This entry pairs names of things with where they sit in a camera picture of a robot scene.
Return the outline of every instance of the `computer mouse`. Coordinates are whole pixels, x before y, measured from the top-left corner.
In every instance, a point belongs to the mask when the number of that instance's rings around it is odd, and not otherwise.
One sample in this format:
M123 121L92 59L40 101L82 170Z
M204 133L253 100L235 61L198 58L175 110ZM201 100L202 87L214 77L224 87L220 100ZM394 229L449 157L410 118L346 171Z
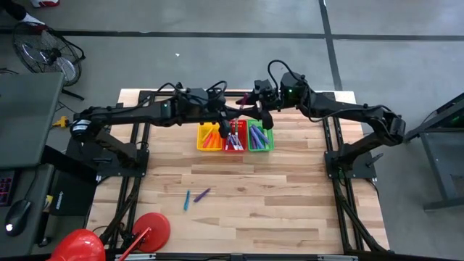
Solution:
M16 201L9 208L5 217L5 228L8 236L17 236L24 231L31 205L30 201L22 199Z

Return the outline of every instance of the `fan grille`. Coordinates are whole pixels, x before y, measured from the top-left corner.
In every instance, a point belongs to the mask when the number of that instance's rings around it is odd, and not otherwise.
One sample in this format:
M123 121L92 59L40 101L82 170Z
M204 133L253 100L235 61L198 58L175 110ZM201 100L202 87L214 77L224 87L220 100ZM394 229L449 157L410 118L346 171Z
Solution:
M42 35L44 30L47 32L45 36ZM53 48L59 50L61 57L72 62L72 65L75 68L75 77L65 79L65 86L71 86L78 81L81 74L82 68L80 66L79 56L76 54L72 46L58 36L59 35L56 31L46 25L39 25L30 22L18 23L13 30L14 51L29 71L33 73L54 73L62 71L56 61L51 65L38 62L23 51L23 44L28 44L34 49L43 52L51 51Z

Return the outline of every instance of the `blue marker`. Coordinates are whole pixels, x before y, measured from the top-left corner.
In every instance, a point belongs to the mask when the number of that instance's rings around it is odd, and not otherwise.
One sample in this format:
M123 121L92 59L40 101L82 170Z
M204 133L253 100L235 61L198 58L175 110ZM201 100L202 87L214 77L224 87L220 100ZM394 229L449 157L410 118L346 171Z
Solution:
M183 203L184 211L187 211L189 209L189 201L190 201L190 189L187 191L186 202Z
M252 127L249 128L249 132L252 134L254 142L256 143L256 147L258 149L264 149L264 146L262 145L260 139L258 138L257 134L255 133Z
M266 137L262 132L261 130L256 127L256 125L252 125L252 128L254 130L254 132L256 133L256 135L258 135L260 138L262 138L264 140L265 143L269 144L269 140L268 140L268 137Z

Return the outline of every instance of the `red stool base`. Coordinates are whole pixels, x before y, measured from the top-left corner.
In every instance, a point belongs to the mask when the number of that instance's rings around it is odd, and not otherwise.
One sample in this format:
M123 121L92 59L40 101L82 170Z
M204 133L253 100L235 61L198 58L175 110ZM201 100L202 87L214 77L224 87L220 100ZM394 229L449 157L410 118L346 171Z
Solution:
M161 249L169 239L171 228L169 220L159 213L146 213L133 225L132 233L142 233L146 228L152 230L144 237L138 249L142 252L152 253Z

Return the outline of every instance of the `electric fan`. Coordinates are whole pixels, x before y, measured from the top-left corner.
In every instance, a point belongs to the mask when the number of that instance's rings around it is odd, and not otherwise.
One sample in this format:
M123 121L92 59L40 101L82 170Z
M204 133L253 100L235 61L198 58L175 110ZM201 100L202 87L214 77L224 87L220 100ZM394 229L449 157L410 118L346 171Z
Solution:
M34 22L20 22L14 27L13 48L29 71L65 74L65 86L78 82L82 72L80 62L86 58L80 47L50 27ZM83 100L77 94L62 92Z

